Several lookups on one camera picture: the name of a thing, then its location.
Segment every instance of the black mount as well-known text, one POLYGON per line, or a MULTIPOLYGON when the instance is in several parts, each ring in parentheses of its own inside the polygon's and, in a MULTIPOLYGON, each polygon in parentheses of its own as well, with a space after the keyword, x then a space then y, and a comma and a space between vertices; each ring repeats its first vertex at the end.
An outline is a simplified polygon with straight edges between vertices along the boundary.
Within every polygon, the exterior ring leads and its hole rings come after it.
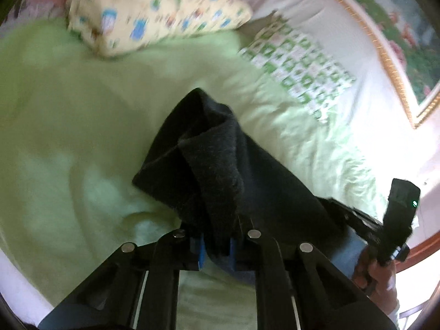
MULTIPOLYGON (((405 242, 419 196, 420 190, 410 182, 395 179, 384 224, 333 199, 319 200, 337 224, 351 227, 385 264, 406 259, 405 242)), ((279 244, 243 215, 237 215, 232 233, 232 268, 256 275, 259 330, 396 329, 312 244, 279 244)), ((179 272, 201 269, 205 242, 212 244, 212 235, 182 224, 155 243, 123 244, 43 319, 39 329, 174 330, 179 272)))

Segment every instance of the floral painting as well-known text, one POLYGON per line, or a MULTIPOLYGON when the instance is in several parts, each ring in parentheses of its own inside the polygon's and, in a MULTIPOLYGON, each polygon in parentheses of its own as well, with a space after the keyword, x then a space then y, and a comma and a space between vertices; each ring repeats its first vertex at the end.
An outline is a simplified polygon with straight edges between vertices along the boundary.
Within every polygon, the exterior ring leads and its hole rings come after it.
POLYGON ((411 5, 407 15, 404 12, 408 11, 408 0, 389 0, 387 6, 377 0, 356 1, 388 40, 408 76, 418 105, 432 99, 440 81, 440 38, 415 0, 415 7, 411 5))

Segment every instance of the dark gray fabric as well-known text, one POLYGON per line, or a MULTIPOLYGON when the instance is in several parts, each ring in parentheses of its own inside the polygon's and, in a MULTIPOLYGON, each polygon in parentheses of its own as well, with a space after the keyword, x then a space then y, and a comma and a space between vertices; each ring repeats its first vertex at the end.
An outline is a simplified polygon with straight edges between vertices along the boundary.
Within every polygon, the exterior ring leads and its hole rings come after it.
POLYGON ((207 244, 211 257, 227 254, 237 213, 280 242, 314 244, 348 276, 364 247, 352 231, 336 226, 297 177, 243 133, 226 105, 200 89, 165 120, 133 183, 213 235, 207 244))

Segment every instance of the pillow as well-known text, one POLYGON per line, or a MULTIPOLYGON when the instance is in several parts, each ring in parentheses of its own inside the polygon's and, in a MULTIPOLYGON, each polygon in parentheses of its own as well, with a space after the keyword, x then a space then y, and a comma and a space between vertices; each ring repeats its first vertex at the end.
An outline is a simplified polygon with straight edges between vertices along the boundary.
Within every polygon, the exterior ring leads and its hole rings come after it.
POLYGON ((355 79, 313 39, 287 24, 280 15, 240 51, 325 123, 340 94, 355 79))
POLYGON ((237 28, 251 16, 241 0, 71 0, 69 29, 115 56, 164 37, 237 28))

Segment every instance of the light green bedsheet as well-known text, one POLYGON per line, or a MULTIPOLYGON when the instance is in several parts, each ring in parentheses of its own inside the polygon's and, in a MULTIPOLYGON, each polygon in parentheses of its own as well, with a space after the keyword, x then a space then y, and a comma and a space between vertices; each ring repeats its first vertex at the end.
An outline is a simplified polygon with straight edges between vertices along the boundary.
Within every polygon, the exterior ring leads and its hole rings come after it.
MULTIPOLYGON (((173 107, 201 87, 316 195, 386 206, 348 130, 319 124, 237 52, 239 32, 103 60, 63 20, 0 41, 0 248, 54 305, 120 244, 179 220, 131 185, 173 107)), ((256 329, 255 292, 209 261, 182 272, 178 329, 256 329)))

